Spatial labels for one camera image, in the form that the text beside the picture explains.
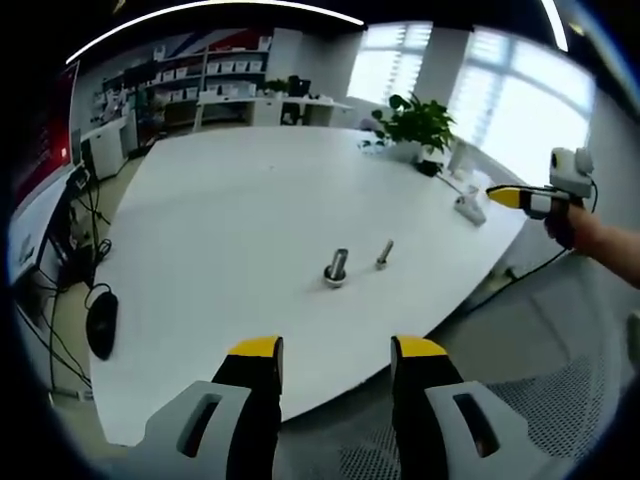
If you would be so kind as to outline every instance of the computer mouse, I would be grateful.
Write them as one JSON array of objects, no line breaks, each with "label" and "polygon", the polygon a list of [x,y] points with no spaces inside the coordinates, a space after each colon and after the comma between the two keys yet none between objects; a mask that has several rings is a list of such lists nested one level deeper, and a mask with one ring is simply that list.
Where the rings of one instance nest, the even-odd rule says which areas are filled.
[{"label": "computer mouse", "polygon": [[87,341],[96,357],[107,360],[113,350],[118,317],[118,297],[111,292],[101,293],[89,307]]}]

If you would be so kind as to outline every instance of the ceiling light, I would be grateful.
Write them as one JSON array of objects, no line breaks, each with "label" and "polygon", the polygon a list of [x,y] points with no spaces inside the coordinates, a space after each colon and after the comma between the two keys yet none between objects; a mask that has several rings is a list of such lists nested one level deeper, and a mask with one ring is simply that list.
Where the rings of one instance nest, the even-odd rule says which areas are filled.
[{"label": "ceiling light", "polygon": [[130,20],[122,25],[118,25],[114,29],[108,31],[100,35],[98,38],[91,40],[84,47],[78,50],[76,53],[67,58],[66,64],[73,62],[76,58],[82,55],[84,52],[89,50],[91,47],[97,45],[101,41],[110,37],[111,35],[118,33],[125,28],[132,27],[133,25],[144,22],[145,20],[150,20],[154,17],[159,17],[160,15],[165,15],[167,13],[178,12],[180,10],[186,10],[188,8],[195,7],[206,7],[209,5],[232,5],[232,4],[254,4],[254,5],[273,5],[276,7],[290,7],[290,8],[298,8],[300,10],[307,10],[309,12],[321,13],[323,15],[329,15],[330,17],[338,18],[340,20],[344,20],[345,22],[350,22],[355,25],[364,25],[362,20],[358,20],[357,18],[349,17],[347,15],[343,15],[341,13],[332,12],[331,10],[326,10],[324,8],[314,7],[311,5],[304,5],[302,3],[295,2],[285,2],[282,0],[203,0],[200,2],[187,3],[185,5],[176,5],[175,7],[163,8],[162,10],[158,10],[157,12],[148,13],[143,15],[142,17],[138,17],[136,19]]},{"label": "ceiling light", "polygon": [[556,4],[553,2],[553,0],[540,1],[542,2],[542,6],[544,7],[545,12],[547,12],[547,17],[549,17],[551,29],[553,30],[553,36],[556,39],[556,45],[563,52],[568,52],[569,46],[567,45],[567,37],[565,37],[564,35],[562,21],[560,20],[560,14],[558,13]]}]

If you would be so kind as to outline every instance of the shelf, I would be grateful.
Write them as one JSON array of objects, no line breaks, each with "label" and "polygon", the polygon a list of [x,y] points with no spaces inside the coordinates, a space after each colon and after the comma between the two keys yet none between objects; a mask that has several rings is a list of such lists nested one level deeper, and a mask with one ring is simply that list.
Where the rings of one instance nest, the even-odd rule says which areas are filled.
[{"label": "shelf", "polygon": [[167,105],[177,105],[179,103],[190,103],[190,102],[197,102],[198,99],[197,98],[185,98],[182,100],[173,100],[173,101],[169,101],[166,104]]},{"label": "shelf", "polygon": [[265,72],[226,72],[226,73],[205,73],[205,77],[226,77],[234,75],[264,75]]},{"label": "shelf", "polygon": [[151,85],[143,85],[138,88],[151,88],[151,87],[161,87],[162,85],[168,85],[170,83],[182,82],[183,80],[200,80],[202,78],[201,75],[188,75],[182,78],[174,78],[173,80],[165,80],[164,82],[152,83]]},{"label": "shelf", "polygon": [[208,55],[244,55],[245,53],[268,54],[269,50],[209,50]]},{"label": "shelf", "polygon": [[171,58],[163,58],[162,60],[156,60],[156,62],[158,63],[169,63],[169,62],[176,62],[176,61],[180,61],[180,60],[187,60],[189,58],[199,58],[199,57],[204,57],[204,53],[191,53],[189,55],[179,55],[177,57],[171,57]]}]

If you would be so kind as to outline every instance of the green leaves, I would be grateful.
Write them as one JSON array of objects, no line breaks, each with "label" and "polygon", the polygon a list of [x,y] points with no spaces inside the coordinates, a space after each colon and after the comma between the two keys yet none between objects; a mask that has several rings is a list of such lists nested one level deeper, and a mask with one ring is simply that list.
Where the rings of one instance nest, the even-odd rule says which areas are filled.
[{"label": "green leaves", "polygon": [[450,126],[455,122],[447,113],[447,107],[435,100],[422,103],[413,94],[408,101],[400,95],[392,95],[389,106],[393,110],[390,119],[383,118],[382,110],[371,112],[382,127],[374,132],[378,138],[376,145],[385,145],[389,140],[396,143],[415,141],[444,153],[453,140]]}]

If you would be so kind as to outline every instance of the white cabinet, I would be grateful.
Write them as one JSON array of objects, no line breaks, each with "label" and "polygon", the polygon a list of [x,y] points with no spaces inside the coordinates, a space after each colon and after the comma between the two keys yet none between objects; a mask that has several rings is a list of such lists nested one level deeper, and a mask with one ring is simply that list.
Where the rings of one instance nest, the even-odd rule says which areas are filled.
[{"label": "white cabinet", "polygon": [[252,127],[273,127],[280,125],[282,102],[264,99],[249,104],[249,118]]}]

